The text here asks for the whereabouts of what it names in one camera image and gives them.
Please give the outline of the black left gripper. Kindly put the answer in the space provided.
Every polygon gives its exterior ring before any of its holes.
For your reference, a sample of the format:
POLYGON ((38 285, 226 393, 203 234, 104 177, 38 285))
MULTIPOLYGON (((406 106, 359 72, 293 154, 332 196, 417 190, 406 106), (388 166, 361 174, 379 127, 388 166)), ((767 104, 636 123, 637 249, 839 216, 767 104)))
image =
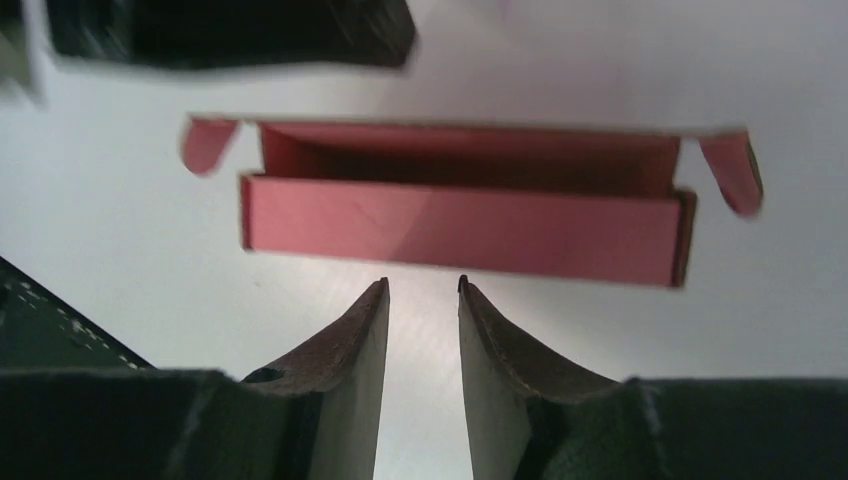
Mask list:
POLYGON ((48 1, 45 10, 58 54, 165 70, 401 68, 417 39, 404 1, 48 1))

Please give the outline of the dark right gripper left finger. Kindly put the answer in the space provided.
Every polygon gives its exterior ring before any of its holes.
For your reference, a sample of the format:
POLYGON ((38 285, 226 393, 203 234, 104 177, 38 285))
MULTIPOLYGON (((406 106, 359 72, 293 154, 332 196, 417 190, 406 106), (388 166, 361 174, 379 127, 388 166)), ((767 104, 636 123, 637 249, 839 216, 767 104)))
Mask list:
POLYGON ((287 402, 276 478, 373 478, 389 310, 381 278, 337 320, 244 378, 287 402))

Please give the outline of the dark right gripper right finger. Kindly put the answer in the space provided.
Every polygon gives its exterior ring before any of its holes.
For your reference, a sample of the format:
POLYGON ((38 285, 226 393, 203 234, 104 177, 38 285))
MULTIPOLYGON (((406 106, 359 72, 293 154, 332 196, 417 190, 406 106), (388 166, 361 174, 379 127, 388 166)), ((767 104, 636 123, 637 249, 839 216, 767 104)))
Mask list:
POLYGON ((458 282, 465 418, 476 479, 540 479, 569 433, 566 410, 615 381, 567 359, 458 282))

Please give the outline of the pink cardboard box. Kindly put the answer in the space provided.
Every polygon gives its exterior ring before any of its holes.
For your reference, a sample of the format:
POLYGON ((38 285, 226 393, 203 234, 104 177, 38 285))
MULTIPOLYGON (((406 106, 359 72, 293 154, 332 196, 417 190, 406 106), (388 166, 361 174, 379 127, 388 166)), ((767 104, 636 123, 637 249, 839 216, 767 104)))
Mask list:
POLYGON ((238 179, 248 251, 676 288, 697 208, 675 183, 683 144, 737 216, 764 200, 745 129, 256 127, 260 166, 238 179))

